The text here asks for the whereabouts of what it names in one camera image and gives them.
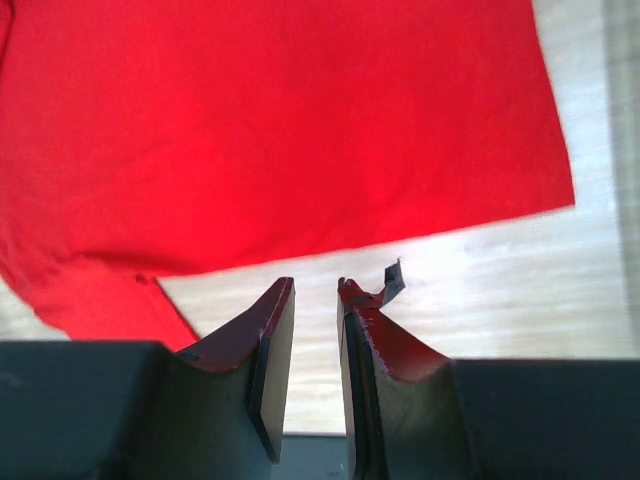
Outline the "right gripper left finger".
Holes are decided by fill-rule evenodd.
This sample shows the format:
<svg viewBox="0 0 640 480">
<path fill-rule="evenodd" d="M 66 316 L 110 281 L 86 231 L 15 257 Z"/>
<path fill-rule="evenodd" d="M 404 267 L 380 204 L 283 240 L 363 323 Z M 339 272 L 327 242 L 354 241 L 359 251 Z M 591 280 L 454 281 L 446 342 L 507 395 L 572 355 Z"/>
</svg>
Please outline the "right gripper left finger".
<svg viewBox="0 0 640 480">
<path fill-rule="evenodd" d="M 218 375 L 249 366 L 246 411 L 273 463 L 281 456 L 294 315 L 294 279 L 281 277 L 246 311 L 178 352 Z"/>
</svg>

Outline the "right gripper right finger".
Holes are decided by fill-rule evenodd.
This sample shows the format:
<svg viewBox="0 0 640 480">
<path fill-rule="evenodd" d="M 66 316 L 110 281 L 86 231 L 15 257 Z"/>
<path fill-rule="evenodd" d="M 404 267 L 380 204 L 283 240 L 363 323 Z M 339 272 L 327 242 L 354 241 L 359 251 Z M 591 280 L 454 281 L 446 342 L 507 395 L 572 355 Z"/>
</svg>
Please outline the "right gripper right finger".
<svg viewBox="0 0 640 480">
<path fill-rule="evenodd" d="M 338 284 L 338 333 L 352 479 L 453 476 L 453 377 L 449 360 L 384 314 L 405 287 L 400 263 L 384 286 Z"/>
</svg>

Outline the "red t shirt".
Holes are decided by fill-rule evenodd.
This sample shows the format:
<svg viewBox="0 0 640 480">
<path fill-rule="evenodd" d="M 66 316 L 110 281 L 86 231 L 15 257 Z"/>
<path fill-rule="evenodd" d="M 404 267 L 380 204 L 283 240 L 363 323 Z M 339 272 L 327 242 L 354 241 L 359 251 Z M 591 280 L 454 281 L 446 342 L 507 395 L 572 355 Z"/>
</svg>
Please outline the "red t shirt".
<svg viewBox="0 0 640 480">
<path fill-rule="evenodd" d="M 528 1 L 5 1 L 1 275 L 79 339 L 159 279 L 574 201 Z"/>
</svg>

